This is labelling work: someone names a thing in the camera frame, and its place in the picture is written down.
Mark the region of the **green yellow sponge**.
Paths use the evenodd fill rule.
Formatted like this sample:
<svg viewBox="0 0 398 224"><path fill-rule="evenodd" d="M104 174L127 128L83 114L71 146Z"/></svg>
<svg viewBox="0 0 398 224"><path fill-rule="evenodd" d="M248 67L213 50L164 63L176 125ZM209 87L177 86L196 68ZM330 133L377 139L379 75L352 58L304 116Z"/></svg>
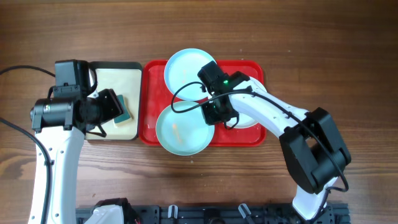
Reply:
<svg viewBox="0 0 398 224"><path fill-rule="evenodd" d="M121 115L117 116L116 118L114 118L113 122L114 122L115 126L122 126L122 125L125 125L125 124L131 122L132 116L130 115L130 112L126 106L126 102L125 102L123 95L118 95L117 98L122 106L123 113Z"/></svg>

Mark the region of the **light blue plate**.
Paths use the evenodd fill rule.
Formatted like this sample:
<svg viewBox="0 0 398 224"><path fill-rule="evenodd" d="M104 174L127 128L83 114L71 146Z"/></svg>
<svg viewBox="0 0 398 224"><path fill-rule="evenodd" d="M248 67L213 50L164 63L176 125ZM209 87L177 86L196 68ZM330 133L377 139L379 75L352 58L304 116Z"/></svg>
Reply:
<svg viewBox="0 0 398 224"><path fill-rule="evenodd" d="M164 81L174 95L181 87L191 82L200 82L198 72L203 66L215 62L215 59L204 50L183 49L172 55L164 69ZM208 96L201 90L201 85L192 84L177 94L177 98L185 101L200 101Z"/></svg>
<svg viewBox="0 0 398 224"><path fill-rule="evenodd" d="M215 127L205 123L201 108L184 113L172 110L184 110L196 106L194 101L179 101L166 107L159 115L155 132L160 145L178 156L191 156L206 148L215 134Z"/></svg>

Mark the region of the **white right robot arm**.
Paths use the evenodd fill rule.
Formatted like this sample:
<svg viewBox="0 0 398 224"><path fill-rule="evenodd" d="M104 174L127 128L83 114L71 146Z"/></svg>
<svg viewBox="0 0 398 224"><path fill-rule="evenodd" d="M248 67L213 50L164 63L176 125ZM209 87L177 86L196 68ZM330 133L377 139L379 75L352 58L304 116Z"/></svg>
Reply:
<svg viewBox="0 0 398 224"><path fill-rule="evenodd" d="M292 205L306 221L314 221L343 177L351 155L331 115L323 108L309 112L269 94L255 78L241 72L198 73L211 98L202 106L206 123L227 122L245 114L280 142L290 176L297 183Z"/></svg>

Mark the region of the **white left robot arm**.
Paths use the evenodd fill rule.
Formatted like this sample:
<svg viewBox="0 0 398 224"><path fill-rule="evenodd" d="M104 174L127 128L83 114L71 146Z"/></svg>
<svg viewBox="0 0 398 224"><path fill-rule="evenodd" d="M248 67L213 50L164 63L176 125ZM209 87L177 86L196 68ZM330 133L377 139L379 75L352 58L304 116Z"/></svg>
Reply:
<svg viewBox="0 0 398 224"><path fill-rule="evenodd" d="M29 223L75 223L76 177L86 133L123 113L112 89L92 96L96 72L84 60L55 63L55 85L31 109L37 141Z"/></svg>

